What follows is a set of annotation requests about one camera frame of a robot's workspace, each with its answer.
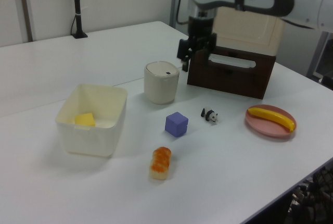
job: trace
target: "beige container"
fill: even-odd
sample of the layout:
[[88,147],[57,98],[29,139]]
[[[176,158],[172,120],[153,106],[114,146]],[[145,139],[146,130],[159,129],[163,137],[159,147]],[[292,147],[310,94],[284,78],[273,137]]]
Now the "beige container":
[[[110,156],[123,127],[127,91],[80,84],[60,109],[56,123],[63,149],[70,153]],[[93,113],[96,126],[76,125],[76,115]]]
[[221,7],[213,31],[217,34],[217,46],[276,56],[284,25],[273,16]]
[[144,91],[156,104],[167,104],[175,99],[179,70],[166,61],[157,61],[145,67]]

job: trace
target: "white table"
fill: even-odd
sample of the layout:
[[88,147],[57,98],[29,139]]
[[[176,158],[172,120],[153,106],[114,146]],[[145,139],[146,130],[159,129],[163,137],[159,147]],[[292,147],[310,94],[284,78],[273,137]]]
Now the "white table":
[[[149,35],[141,39],[147,30]],[[124,33],[131,36],[127,44],[119,37]],[[179,65],[175,53],[182,37],[155,22],[90,33],[82,45],[66,37],[0,48],[1,109],[6,115],[0,118],[1,223],[241,223],[332,159],[333,92],[279,64],[264,100],[186,85],[184,72],[170,105],[147,101],[142,79],[121,84],[129,96],[112,157],[61,149],[54,119],[77,83],[134,80],[153,60]],[[114,59],[109,60],[111,50]],[[63,52],[70,65],[60,56]],[[127,57],[127,62],[110,74],[111,64],[120,62],[116,56]],[[36,67],[27,70],[31,61]],[[16,74],[5,68],[7,62],[17,67]],[[28,94],[30,90],[37,93]],[[245,111],[259,103],[290,112],[298,124],[295,135],[280,140],[251,130]],[[218,124],[200,117],[204,106],[219,113]],[[176,111],[189,118],[181,138],[164,131],[165,117]],[[163,182],[148,177],[152,152],[159,146],[173,153]]]

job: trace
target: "toy banana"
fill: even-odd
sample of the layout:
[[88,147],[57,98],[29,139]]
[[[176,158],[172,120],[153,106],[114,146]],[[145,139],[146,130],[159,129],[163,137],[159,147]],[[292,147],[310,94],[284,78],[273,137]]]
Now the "toy banana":
[[295,129],[295,123],[290,118],[280,113],[257,107],[249,108],[248,112],[252,116],[257,116],[281,124],[282,126],[285,126],[287,129],[289,129],[290,133]]

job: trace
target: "purple cube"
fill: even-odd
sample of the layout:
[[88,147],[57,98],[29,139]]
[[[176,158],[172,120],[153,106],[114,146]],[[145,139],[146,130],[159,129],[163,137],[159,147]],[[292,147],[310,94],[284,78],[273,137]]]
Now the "purple cube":
[[179,137],[187,131],[188,118],[176,112],[166,117],[165,130],[174,137]]

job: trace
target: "yellow sponge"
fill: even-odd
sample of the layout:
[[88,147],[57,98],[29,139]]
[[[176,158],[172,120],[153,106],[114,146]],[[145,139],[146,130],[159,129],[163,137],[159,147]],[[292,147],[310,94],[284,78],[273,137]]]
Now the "yellow sponge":
[[95,120],[92,113],[82,114],[75,116],[75,124],[95,126]]

